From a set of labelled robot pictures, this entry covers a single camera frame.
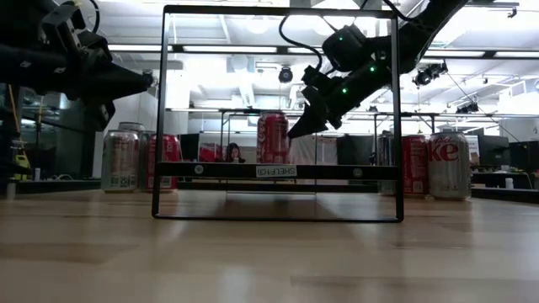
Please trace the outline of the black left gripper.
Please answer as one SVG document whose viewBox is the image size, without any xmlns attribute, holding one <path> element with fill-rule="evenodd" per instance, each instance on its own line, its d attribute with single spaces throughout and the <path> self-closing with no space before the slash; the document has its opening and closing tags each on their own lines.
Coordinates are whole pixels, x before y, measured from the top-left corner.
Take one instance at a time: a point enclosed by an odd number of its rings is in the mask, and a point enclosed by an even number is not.
<svg viewBox="0 0 539 303">
<path fill-rule="evenodd" d="M 71 100 L 82 100 L 88 127 L 102 131 L 115 113 L 113 100 L 146 90 L 142 74 L 112 62 L 106 39 L 89 31 L 78 35 L 78 51 L 59 53 L 65 60 L 52 72 L 52 92 L 64 93 Z"/>
</svg>

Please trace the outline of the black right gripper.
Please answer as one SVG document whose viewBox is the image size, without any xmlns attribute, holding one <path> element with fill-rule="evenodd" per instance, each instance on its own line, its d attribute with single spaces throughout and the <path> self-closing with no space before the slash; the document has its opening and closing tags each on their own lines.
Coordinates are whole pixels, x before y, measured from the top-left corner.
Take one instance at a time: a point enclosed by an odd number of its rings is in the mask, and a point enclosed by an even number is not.
<svg viewBox="0 0 539 303">
<path fill-rule="evenodd" d="M 389 82 L 390 68 L 387 65 L 367 63 L 325 93 L 325 99 L 318 91 L 296 90 L 291 106 L 297 110 L 302 109 L 302 115 L 287 136 L 295 139 L 327 130 L 327 121 L 334 129 L 339 129 L 345 114 L 359 107 L 364 99 Z"/>
</svg>

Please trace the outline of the white partition panel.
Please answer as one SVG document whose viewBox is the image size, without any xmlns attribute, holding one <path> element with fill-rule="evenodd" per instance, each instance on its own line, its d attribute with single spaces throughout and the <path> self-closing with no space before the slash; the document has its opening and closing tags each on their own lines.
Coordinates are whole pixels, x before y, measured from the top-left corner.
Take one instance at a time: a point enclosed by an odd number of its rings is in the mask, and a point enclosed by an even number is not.
<svg viewBox="0 0 539 303">
<path fill-rule="evenodd" d="M 337 165 L 337 139 L 302 136 L 291 140 L 290 163 L 297 165 Z"/>
</svg>

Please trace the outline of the white ceiling strip light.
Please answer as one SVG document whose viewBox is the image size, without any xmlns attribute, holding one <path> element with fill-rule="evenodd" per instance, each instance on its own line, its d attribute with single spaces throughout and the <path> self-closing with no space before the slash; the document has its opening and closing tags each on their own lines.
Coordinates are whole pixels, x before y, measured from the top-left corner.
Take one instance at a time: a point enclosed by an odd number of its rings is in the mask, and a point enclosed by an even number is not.
<svg viewBox="0 0 539 303">
<path fill-rule="evenodd" d="M 539 59 L 539 50 L 534 51 L 497 51 L 498 58 L 515 58 L 516 60 Z"/>
<path fill-rule="evenodd" d="M 190 53 L 222 53 L 222 54 L 257 54 L 257 53 L 270 53 L 277 52 L 276 47 L 272 46 L 219 46 L 219 45 L 185 45 L 183 47 L 185 52 Z"/>
<path fill-rule="evenodd" d="M 482 57 L 484 51 L 474 50 L 427 50 L 424 57 L 428 58 L 467 58 L 467 57 Z"/>
<path fill-rule="evenodd" d="M 128 53 L 153 53 L 160 52 L 162 47 L 160 45 L 121 45 L 111 44 L 109 50 L 113 52 L 128 52 Z"/>
</svg>

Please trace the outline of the black monitor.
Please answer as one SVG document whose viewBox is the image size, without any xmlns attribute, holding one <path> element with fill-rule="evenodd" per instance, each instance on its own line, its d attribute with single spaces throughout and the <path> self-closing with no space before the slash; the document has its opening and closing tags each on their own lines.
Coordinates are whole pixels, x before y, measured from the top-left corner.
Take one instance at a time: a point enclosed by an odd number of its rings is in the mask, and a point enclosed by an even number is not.
<svg viewBox="0 0 539 303">
<path fill-rule="evenodd" d="M 539 141 L 511 142 L 510 166 L 527 173 L 539 171 Z"/>
<path fill-rule="evenodd" d="M 339 165 L 371 165 L 373 153 L 374 136 L 344 135 L 337 139 Z"/>
<path fill-rule="evenodd" d="M 482 166 L 510 165 L 510 143 L 503 136 L 479 136 L 479 163 Z"/>
<path fill-rule="evenodd" d="M 183 162 L 197 162 L 199 157 L 199 134 L 179 135 L 180 159 Z"/>
</svg>

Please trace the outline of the person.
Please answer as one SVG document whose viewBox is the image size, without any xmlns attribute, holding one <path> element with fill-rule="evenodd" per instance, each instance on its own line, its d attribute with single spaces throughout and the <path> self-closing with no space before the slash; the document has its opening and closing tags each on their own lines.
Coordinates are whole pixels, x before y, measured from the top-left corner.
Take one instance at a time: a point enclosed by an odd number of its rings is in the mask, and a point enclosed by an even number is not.
<svg viewBox="0 0 539 303">
<path fill-rule="evenodd" d="M 227 147 L 227 155 L 226 155 L 226 161 L 227 162 L 233 162 L 233 163 L 245 163 L 246 160 L 243 158 L 241 154 L 240 147 L 237 143 L 230 143 Z"/>
</svg>

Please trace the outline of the red and white box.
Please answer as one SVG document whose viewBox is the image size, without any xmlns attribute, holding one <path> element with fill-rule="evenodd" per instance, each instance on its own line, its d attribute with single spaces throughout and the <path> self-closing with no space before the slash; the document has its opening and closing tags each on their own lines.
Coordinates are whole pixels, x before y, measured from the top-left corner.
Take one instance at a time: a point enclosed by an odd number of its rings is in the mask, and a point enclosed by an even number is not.
<svg viewBox="0 0 539 303">
<path fill-rule="evenodd" d="M 198 152 L 199 162 L 220 162 L 222 147 L 217 143 L 200 143 Z"/>
</svg>

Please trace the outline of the yellow handheld device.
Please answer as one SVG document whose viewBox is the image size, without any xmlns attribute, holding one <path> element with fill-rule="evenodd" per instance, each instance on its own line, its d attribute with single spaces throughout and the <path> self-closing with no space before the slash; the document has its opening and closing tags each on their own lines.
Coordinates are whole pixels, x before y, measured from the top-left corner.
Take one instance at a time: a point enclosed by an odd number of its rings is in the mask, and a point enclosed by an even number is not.
<svg viewBox="0 0 539 303">
<path fill-rule="evenodd" d="M 24 149 L 24 143 L 22 141 L 12 141 L 14 150 L 15 162 L 25 168 L 30 168 L 29 159 Z"/>
</svg>

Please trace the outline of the white sign board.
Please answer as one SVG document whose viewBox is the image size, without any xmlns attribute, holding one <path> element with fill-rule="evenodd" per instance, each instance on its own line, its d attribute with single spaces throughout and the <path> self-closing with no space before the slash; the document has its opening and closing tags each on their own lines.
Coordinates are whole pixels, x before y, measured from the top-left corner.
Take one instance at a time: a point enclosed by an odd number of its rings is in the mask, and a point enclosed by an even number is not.
<svg viewBox="0 0 539 303">
<path fill-rule="evenodd" d="M 466 136 L 469 146 L 469 159 L 472 165 L 480 164 L 480 151 L 478 144 L 478 136 Z"/>
</svg>

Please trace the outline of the black metal frame stand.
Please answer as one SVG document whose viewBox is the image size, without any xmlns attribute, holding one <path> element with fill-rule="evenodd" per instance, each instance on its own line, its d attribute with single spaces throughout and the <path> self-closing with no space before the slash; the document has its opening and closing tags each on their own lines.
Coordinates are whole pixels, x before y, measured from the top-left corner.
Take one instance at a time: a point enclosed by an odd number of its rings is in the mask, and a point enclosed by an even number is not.
<svg viewBox="0 0 539 303">
<path fill-rule="evenodd" d="M 383 131 L 394 133 L 395 128 L 400 126 L 403 136 L 430 136 L 436 132 L 435 116 L 436 114 L 432 113 L 402 112 L 399 121 L 396 121 L 394 113 L 374 113 L 372 116 L 372 133 L 374 136 L 380 135 Z"/>
</svg>

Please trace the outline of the black table rail frame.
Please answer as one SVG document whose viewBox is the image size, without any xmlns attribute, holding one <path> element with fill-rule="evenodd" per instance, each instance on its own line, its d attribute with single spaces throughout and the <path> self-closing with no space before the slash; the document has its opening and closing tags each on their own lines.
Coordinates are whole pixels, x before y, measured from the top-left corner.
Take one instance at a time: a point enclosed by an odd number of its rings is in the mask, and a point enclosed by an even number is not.
<svg viewBox="0 0 539 303">
<path fill-rule="evenodd" d="M 17 194 L 43 194 L 100 188 L 99 180 L 74 181 L 21 181 L 16 186 Z M 338 193 L 377 194 L 376 183 L 360 185 L 324 185 L 296 183 L 179 183 L 180 190 L 216 190 L 246 192 L 285 193 Z M 539 191 L 532 189 L 472 189 L 472 197 L 477 199 L 503 200 L 539 205 Z"/>
</svg>

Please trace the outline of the black frame wooden shelf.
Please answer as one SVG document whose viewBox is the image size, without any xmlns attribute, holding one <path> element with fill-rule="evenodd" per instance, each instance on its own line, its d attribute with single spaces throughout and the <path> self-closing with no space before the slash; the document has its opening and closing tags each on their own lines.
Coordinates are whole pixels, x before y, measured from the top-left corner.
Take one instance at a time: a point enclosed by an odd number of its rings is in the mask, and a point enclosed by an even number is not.
<svg viewBox="0 0 539 303">
<path fill-rule="evenodd" d="M 388 19 L 391 22 L 392 43 L 398 43 L 398 21 L 401 15 L 395 8 L 384 10 L 363 9 L 329 9 L 329 8 L 283 8 L 283 7 L 239 7 L 239 6 L 200 6 L 200 5 L 167 5 L 163 9 L 161 60 L 159 78 L 159 98 L 157 101 L 157 139 L 163 138 L 166 101 L 166 73 L 168 67 L 168 53 L 172 50 L 168 45 L 168 31 L 171 18 L 175 14 L 232 14 L 232 15 L 264 15 L 281 16 L 286 19 L 292 15 L 318 16 L 320 19 L 331 17 L 373 17 Z M 399 68 L 398 48 L 392 50 L 393 70 Z M 399 121 L 401 111 L 400 75 L 392 80 L 393 113 L 395 120 Z M 394 181 L 395 215 L 390 218 L 391 223 L 399 223 L 404 219 L 403 197 L 403 164 L 402 164 L 402 133 L 400 126 L 395 128 L 393 143 L 393 166 L 320 166 L 320 165 L 291 165 L 291 164 L 245 164 L 234 165 L 224 162 L 165 162 L 162 160 L 160 146 L 157 147 L 155 157 L 155 177 L 152 193 L 152 217 L 161 218 L 159 186 L 161 177 L 189 177 L 189 178 L 309 178 L 309 179 L 365 179 L 372 181 Z"/>
</svg>

